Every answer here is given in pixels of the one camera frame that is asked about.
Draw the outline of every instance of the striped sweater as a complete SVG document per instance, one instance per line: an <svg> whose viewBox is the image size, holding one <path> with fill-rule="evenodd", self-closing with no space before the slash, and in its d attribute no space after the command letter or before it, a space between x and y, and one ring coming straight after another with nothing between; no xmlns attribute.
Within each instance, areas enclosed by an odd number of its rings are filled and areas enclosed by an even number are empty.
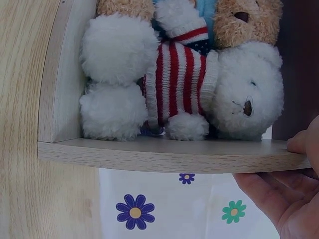
<svg viewBox="0 0 319 239"><path fill-rule="evenodd" d="M214 53L206 54L208 34L205 23L202 24L200 28L180 31L159 45L156 65L143 79L151 130L163 127L168 118L178 113L205 115L209 107L217 57Z"/></svg>

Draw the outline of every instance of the fluffy white fur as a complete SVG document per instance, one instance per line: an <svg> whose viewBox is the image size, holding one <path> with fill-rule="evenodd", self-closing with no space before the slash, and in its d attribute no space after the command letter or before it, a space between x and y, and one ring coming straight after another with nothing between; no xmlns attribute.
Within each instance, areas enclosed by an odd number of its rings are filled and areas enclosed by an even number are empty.
<svg viewBox="0 0 319 239"><path fill-rule="evenodd" d="M278 50L262 42L247 42L219 53L219 76L209 114L221 138L260 140L281 115L281 62ZM253 109L250 117L244 114L248 100Z"/></svg>
<svg viewBox="0 0 319 239"><path fill-rule="evenodd" d="M84 137L126 141L134 139L147 120L140 88L92 84L80 98Z"/></svg>
<svg viewBox="0 0 319 239"><path fill-rule="evenodd" d="M156 3L155 15L170 38L180 35L185 28L197 29L205 23L189 0L160 0Z"/></svg>
<svg viewBox="0 0 319 239"><path fill-rule="evenodd" d="M139 17L101 15L89 21L80 61L95 81L127 86L155 63L158 45L150 24Z"/></svg>
<svg viewBox="0 0 319 239"><path fill-rule="evenodd" d="M208 135L209 123L201 115L181 113L168 119L165 133L175 140L199 141Z"/></svg>

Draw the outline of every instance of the green flower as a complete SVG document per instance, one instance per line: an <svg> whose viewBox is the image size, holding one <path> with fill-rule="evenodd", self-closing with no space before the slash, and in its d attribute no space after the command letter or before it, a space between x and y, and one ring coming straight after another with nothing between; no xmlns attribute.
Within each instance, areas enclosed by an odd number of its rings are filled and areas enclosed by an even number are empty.
<svg viewBox="0 0 319 239"><path fill-rule="evenodd" d="M229 207L223 208L225 213L222 216L222 220L227 219L227 224L231 224L233 221L235 223L239 222L239 218L244 217L246 214L243 212L246 209L246 205L242 205L243 201L239 200L237 203L234 201L229 202Z"/></svg>

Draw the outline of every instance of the purple flower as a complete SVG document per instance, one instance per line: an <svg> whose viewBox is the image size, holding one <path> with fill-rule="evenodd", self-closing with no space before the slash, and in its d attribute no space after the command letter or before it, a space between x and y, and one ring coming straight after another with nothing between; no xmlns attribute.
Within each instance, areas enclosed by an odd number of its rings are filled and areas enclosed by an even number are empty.
<svg viewBox="0 0 319 239"><path fill-rule="evenodd" d="M191 184L191 181L194 181L195 174L194 173L180 173L179 180L182 181L183 184Z"/></svg>
<svg viewBox="0 0 319 239"><path fill-rule="evenodd" d="M133 230L135 225L137 225L140 230L145 230L145 222L153 223L155 221L155 217L148 214L154 211L154 204L144 204L146 201L144 195L138 195L136 200L134 200L132 195L127 194L124 196L124 200L126 204L118 203L116 205L116 209L122 212L118 214L117 220L119 222L126 221L127 229Z"/></svg>

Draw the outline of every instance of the finger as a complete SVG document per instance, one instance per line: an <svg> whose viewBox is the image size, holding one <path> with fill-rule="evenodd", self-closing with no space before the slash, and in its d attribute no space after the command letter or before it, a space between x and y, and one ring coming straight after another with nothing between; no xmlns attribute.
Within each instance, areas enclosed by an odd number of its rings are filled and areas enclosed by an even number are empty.
<svg viewBox="0 0 319 239"><path fill-rule="evenodd" d="M281 194L289 204L295 203L296 201L304 198L302 193L282 184L269 173L262 173L259 176L264 179L265 182L267 182L274 190Z"/></svg>
<svg viewBox="0 0 319 239"><path fill-rule="evenodd" d="M316 174L316 172L312 168L299 169L296 171L306 175L307 177L319 180L318 175Z"/></svg>
<svg viewBox="0 0 319 239"><path fill-rule="evenodd" d="M234 178L239 188L277 227L281 216L289 207L285 198L257 174L236 174Z"/></svg>
<svg viewBox="0 0 319 239"><path fill-rule="evenodd" d="M294 171L272 172L271 175L279 182L301 192L303 195L313 192L319 186L318 180Z"/></svg>
<svg viewBox="0 0 319 239"><path fill-rule="evenodd" d="M311 166L319 175L319 116L311 122L307 129L306 152Z"/></svg>
<svg viewBox="0 0 319 239"><path fill-rule="evenodd" d="M292 153L306 153L306 135L307 131L303 130L297 133L293 138L288 139L287 150Z"/></svg>

